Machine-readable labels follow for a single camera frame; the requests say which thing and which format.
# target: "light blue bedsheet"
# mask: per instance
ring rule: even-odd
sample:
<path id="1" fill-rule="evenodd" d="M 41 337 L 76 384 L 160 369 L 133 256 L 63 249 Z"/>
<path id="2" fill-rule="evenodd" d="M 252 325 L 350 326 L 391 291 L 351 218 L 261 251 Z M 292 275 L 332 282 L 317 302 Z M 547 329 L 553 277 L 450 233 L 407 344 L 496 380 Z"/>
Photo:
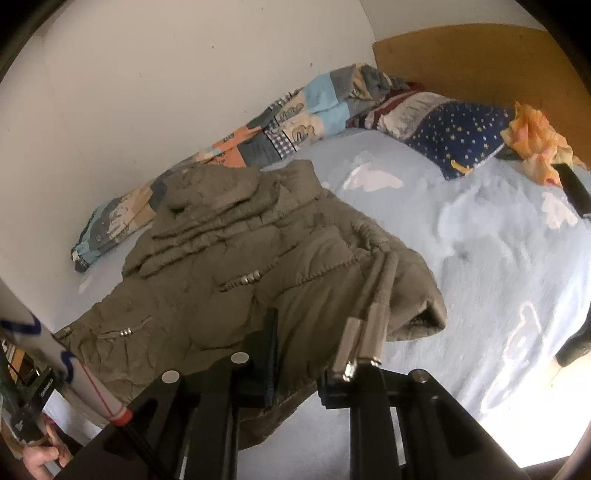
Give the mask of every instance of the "light blue bedsheet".
<path id="1" fill-rule="evenodd" d="M 546 368 L 591 303 L 591 222 L 518 162 L 490 159 L 447 181 L 428 159 L 375 131 L 298 152 L 339 198 L 427 261 L 449 314 L 426 339 L 388 343 L 384 368 L 424 368 L 478 420 Z M 577 174 L 591 189 L 591 175 Z M 241 452 L 246 479 L 345 479 L 349 413 L 309 398 L 262 445 Z"/>

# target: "puffer jacket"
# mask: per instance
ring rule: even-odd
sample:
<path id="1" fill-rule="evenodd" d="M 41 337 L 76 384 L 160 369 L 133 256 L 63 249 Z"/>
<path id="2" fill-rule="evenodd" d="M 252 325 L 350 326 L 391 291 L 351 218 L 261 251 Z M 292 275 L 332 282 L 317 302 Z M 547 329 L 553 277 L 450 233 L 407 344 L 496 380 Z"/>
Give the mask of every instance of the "puffer jacket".
<path id="1" fill-rule="evenodd" d="M 270 172 L 196 164 L 173 174 L 167 192 L 123 281 L 58 333 L 125 402 L 168 369 L 201 371 L 237 351 L 275 307 L 274 406 L 242 417 L 246 447 L 314 391 L 349 316 L 381 304 L 388 340 L 445 326 L 420 255 L 323 189 L 307 160 Z"/>

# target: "red stripe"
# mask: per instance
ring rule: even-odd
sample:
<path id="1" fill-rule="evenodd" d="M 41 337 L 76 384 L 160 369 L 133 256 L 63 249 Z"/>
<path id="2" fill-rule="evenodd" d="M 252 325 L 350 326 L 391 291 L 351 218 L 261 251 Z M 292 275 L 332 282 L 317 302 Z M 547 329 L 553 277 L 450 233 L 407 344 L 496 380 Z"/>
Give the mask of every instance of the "red stripe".
<path id="1" fill-rule="evenodd" d="M 405 92 L 402 95 L 398 95 L 396 97 L 393 97 L 391 99 L 391 101 L 383 104 L 382 108 L 376 108 L 374 110 L 374 122 L 371 126 L 371 129 L 374 130 L 378 126 L 378 121 L 382 115 L 388 115 L 392 110 L 394 110 L 403 101 L 405 101 L 407 98 L 411 97 L 412 95 L 415 95 L 416 93 L 418 93 L 418 92 L 414 92 L 412 90 L 410 92 Z"/>
<path id="2" fill-rule="evenodd" d="M 100 398 L 100 401 L 102 402 L 103 406 L 105 407 L 105 410 L 109 412 L 109 418 L 107 418 L 107 420 L 111 420 L 113 418 L 113 412 L 111 412 L 111 409 L 107 406 L 107 403 L 105 402 L 105 399 L 103 398 L 103 396 L 100 394 L 99 389 L 96 388 L 96 385 L 92 381 L 92 378 L 90 377 L 88 372 L 86 371 L 85 366 L 80 361 L 78 361 L 78 363 L 82 367 L 82 370 L 84 370 L 84 373 L 86 374 L 86 378 L 88 378 L 88 381 L 92 385 L 92 388 L 95 389 L 96 395 Z"/>

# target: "finger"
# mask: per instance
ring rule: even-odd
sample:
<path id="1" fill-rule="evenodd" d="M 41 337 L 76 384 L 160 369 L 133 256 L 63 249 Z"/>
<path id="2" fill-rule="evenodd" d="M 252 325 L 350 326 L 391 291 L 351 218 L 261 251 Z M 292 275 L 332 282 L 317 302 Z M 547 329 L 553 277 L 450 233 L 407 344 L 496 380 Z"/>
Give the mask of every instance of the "finger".
<path id="1" fill-rule="evenodd" d="M 22 462 L 35 480 L 51 480 L 53 475 L 43 465 L 58 458 L 55 447 L 25 447 L 22 451 Z"/>
<path id="2" fill-rule="evenodd" d="M 70 453 L 70 449 L 67 445 L 62 444 L 62 448 L 60 449 L 60 465 L 62 467 L 66 466 L 70 461 L 74 458 L 74 456 Z"/>
<path id="3" fill-rule="evenodd" d="M 57 436 L 57 432 L 53 428 L 53 425 L 48 423 L 46 425 L 46 429 L 47 429 L 47 435 L 49 436 L 49 441 L 51 442 L 51 444 L 55 447 L 59 446 L 62 442 L 61 442 L 60 438 Z"/>

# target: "metal screw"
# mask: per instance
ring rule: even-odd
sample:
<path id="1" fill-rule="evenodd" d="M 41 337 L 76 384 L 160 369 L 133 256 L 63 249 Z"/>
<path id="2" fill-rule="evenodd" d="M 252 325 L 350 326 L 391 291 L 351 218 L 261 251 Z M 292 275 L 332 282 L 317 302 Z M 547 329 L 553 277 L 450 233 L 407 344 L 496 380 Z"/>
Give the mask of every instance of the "metal screw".
<path id="1" fill-rule="evenodd" d="M 427 382 L 427 380 L 429 380 L 429 374 L 425 372 L 425 370 L 422 370 L 420 368 L 417 368 L 416 370 L 410 372 L 410 376 L 413 378 L 415 382 L 418 383 L 425 383 Z"/>
<path id="2" fill-rule="evenodd" d="M 243 365 L 248 362 L 249 358 L 250 357 L 246 352 L 236 352 L 230 357 L 230 360 L 232 360 L 233 364 Z"/>

